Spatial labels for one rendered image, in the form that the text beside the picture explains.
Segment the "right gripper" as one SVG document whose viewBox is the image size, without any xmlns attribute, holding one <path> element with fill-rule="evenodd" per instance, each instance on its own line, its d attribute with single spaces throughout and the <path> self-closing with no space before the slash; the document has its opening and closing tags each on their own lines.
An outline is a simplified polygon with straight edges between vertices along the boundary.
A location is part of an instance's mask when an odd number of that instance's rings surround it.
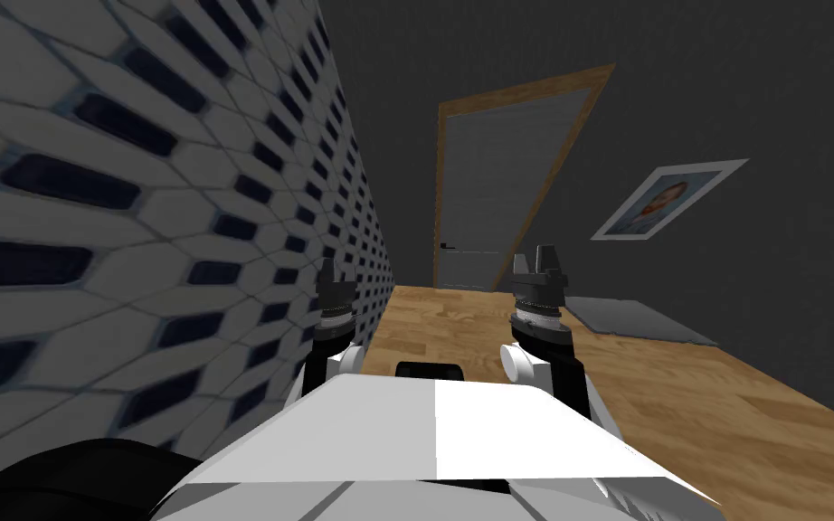
<svg viewBox="0 0 834 521">
<path fill-rule="evenodd" d="M 513 256 L 511 289 L 516 302 L 536 308 L 562 307 L 568 276 L 560 271 L 560 261 L 553 244 L 536 247 L 535 272 L 530 272 L 525 254 Z"/>
</svg>

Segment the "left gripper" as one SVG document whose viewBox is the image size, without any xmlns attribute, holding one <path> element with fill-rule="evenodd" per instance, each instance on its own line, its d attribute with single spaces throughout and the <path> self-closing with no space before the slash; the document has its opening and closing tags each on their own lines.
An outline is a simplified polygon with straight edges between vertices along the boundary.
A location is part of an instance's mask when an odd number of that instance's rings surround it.
<svg viewBox="0 0 834 521">
<path fill-rule="evenodd" d="M 356 267 L 348 266 L 337 280 L 335 259 L 325 257 L 318 270 L 317 301 L 323 313 L 350 313 L 356 294 Z"/>
</svg>

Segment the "grey door leaf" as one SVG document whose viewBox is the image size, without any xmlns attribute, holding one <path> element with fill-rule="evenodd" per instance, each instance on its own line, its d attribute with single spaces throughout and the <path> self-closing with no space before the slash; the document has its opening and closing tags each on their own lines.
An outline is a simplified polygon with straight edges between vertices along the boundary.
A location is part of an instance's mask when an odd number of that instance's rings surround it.
<svg viewBox="0 0 834 521">
<path fill-rule="evenodd" d="M 446 120 L 437 282 L 489 291 L 553 169 L 588 90 Z"/>
</svg>

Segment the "grey floor mat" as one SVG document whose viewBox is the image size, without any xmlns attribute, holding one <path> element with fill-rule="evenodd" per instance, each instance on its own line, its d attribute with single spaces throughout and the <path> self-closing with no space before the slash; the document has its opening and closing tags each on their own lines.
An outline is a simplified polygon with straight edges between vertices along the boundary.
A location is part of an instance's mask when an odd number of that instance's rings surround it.
<svg viewBox="0 0 834 521">
<path fill-rule="evenodd" d="M 716 346 L 708 337 L 637 300 L 566 296 L 564 306 L 594 334 Z"/>
</svg>

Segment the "framed portrait picture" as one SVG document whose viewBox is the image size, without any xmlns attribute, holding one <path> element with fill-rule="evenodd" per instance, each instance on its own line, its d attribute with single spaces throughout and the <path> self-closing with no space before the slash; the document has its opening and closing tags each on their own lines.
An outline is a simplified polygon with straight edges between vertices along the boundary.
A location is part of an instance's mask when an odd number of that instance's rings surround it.
<svg viewBox="0 0 834 521">
<path fill-rule="evenodd" d="M 646 241 L 748 159 L 660 166 L 593 235 L 595 241 Z"/>
</svg>

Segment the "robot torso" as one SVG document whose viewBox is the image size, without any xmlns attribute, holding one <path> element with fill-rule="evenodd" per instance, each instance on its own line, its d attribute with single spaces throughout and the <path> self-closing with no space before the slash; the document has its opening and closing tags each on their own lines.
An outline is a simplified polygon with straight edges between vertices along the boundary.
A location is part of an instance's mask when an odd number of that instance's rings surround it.
<svg viewBox="0 0 834 521">
<path fill-rule="evenodd" d="M 725 521 L 629 446 L 518 384 L 337 375 L 177 483 L 148 521 Z"/>
</svg>

